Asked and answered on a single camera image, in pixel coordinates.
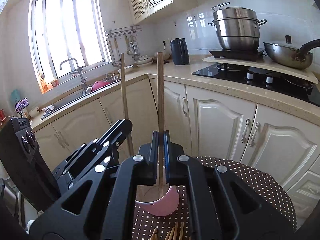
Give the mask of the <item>wooden chopstick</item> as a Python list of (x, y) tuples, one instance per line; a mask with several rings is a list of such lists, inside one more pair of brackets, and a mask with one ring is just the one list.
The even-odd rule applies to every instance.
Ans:
[(172, 240), (172, 237), (174, 235), (174, 231), (175, 231), (175, 227), (173, 226), (172, 229), (170, 231), (168, 231), (165, 240)]
[(163, 53), (157, 53), (157, 108), (158, 108), (158, 160), (159, 160), (159, 198), (163, 197), (163, 132), (164, 132), (164, 60)]
[(176, 240), (176, 238), (177, 238), (177, 231), (178, 231), (178, 222), (175, 222), (174, 234), (173, 234), (172, 240)]
[[(125, 60), (124, 60), (124, 53), (120, 55), (120, 78), (121, 78), (121, 99), (123, 102), (123, 114), (125, 119), (129, 119), (129, 113), (127, 109), (127, 97), (126, 97), (126, 85), (125, 85)], [(133, 142), (131, 133), (127, 136), (127, 146), (129, 150), (129, 154), (134, 156), (133, 150)]]
[(181, 226), (180, 226), (180, 233), (179, 233), (179, 240), (183, 239), (183, 232), (184, 232), (184, 222), (181, 222)]
[(157, 240), (158, 239), (157, 231), (158, 231), (157, 228), (154, 228), (152, 235), (150, 237), (150, 240)]

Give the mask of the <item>brown polka dot tablecloth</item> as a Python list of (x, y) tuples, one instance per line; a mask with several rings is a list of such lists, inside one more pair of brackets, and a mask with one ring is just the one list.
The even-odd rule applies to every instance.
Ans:
[(177, 204), (164, 216), (136, 203), (132, 239), (290, 239), (297, 229), (290, 197), (269, 175), (236, 161), (170, 160), (166, 179)]

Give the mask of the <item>pink cylindrical utensil holder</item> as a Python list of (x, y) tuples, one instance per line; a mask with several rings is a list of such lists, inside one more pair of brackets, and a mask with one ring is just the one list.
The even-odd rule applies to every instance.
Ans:
[(158, 197), (158, 186), (139, 186), (136, 194), (136, 204), (144, 211), (157, 217), (172, 214), (179, 205), (180, 198), (176, 186), (164, 186), (167, 192)]

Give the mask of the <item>red bowl in sink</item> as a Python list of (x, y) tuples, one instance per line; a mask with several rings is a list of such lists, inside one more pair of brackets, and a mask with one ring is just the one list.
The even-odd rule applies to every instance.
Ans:
[(100, 88), (110, 85), (112, 82), (110, 81), (96, 81), (92, 86), (92, 91), (96, 91)]

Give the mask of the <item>phone on stand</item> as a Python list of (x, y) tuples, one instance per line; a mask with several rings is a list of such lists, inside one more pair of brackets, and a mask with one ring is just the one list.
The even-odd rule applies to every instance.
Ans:
[(20, 116), (25, 116), (24, 109), (29, 106), (29, 102), (27, 98), (23, 98), (22, 100), (15, 103), (15, 110)]

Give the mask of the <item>chrome sink faucet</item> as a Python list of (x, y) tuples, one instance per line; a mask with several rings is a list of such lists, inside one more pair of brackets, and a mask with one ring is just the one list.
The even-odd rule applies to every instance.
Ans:
[(71, 72), (72, 74), (78, 74), (80, 76), (80, 80), (81, 80), (81, 87), (82, 87), (82, 90), (83, 90), (83, 95), (86, 95), (87, 94), (87, 89), (88, 89), (88, 85), (86, 83), (86, 80), (87, 78), (83, 76), (82, 74), (82, 67), (79, 67), (79, 64), (78, 64), (78, 61), (71, 57), (69, 59), (66, 59), (64, 61), (62, 61), (59, 65), (59, 68), (60, 70), (62, 69), (62, 65), (66, 62), (72, 62), (74, 61), (75, 64), (76, 64), (76, 68)]

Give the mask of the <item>stack of white bowls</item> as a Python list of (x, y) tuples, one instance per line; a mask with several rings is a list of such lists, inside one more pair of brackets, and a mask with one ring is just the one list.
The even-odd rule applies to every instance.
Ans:
[(149, 64), (153, 62), (153, 57), (152, 56), (144, 56), (144, 57), (139, 57), (138, 61), (135, 61), (135, 64), (138, 66)]

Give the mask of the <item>black electric kettle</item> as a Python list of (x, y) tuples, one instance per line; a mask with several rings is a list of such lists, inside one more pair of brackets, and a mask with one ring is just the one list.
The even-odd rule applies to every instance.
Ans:
[(175, 65), (185, 65), (189, 63), (189, 53), (185, 38), (175, 38), (170, 41), (171, 55)]

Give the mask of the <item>black gas cooktop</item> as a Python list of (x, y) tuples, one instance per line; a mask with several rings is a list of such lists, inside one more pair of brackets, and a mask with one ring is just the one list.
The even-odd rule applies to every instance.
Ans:
[(270, 70), (227, 63), (214, 63), (193, 75), (243, 83), (319, 105), (319, 89), (310, 81)]

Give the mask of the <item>black induction cooker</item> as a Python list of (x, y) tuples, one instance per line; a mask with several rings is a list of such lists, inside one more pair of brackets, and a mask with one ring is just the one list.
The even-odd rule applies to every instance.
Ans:
[(216, 59), (235, 59), (255, 62), (263, 58), (264, 49), (258, 50), (226, 50), (214, 49), (209, 51)]

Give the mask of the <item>stone board over cooktop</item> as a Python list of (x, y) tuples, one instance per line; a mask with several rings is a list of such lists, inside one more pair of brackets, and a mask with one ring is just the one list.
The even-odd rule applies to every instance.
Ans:
[(313, 74), (313, 72), (309, 70), (300, 70), (300, 69), (294, 69), (294, 68), (283, 66), (281, 64), (278, 64), (272, 61), (268, 56), (263, 56), (263, 58), (259, 59), (257, 62), (237, 60), (237, 59), (227, 59), (227, 58), (218, 59), (218, 58), (215, 58), (214, 56), (206, 57), (202, 59), (202, 61), (215, 62), (215, 63), (228, 63), (228, 64), (234, 64), (234, 65), (240, 65), (240, 66), (260, 68), (260, 69), (270, 70), (273, 72), (279, 72), (286, 75), (295, 76), (300, 79), (310, 81), (311, 83), (314, 83), (314, 84), (319, 83), (319, 80)]

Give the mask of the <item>stainless steel steamer pot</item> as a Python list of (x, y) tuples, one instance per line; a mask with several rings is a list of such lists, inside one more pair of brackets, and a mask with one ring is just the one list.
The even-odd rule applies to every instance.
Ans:
[(224, 50), (256, 51), (260, 43), (260, 26), (266, 19), (257, 19), (256, 12), (243, 7), (228, 7), (229, 2), (212, 7), (217, 39)]

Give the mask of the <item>wall utensil rack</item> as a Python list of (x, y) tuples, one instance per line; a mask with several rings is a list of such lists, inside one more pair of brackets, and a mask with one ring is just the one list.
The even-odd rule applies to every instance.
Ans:
[(142, 31), (141, 25), (133, 25), (129, 27), (107, 30), (105, 31), (105, 37), (106, 38), (121, 37), (125, 35), (136, 34), (139, 31)]

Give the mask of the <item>window with frame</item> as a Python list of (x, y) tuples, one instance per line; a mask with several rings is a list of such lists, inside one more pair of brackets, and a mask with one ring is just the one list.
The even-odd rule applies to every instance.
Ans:
[(29, 45), (41, 93), (78, 76), (71, 72), (74, 61), (82, 70), (111, 62), (99, 0), (30, 0)]

